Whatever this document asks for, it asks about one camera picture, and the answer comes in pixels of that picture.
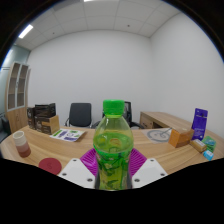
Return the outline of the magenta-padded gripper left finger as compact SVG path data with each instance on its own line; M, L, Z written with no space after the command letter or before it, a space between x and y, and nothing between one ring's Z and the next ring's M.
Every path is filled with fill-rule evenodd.
M98 174L98 164L95 149L90 149L80 159L72 158L59 177L78 186L94 189Z

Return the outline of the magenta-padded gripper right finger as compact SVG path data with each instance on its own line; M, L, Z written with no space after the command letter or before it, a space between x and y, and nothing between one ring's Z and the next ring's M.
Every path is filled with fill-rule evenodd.
M165 176L166 171L155 158L147 159L137 149L131 151L128 167L129 189L141 188Z

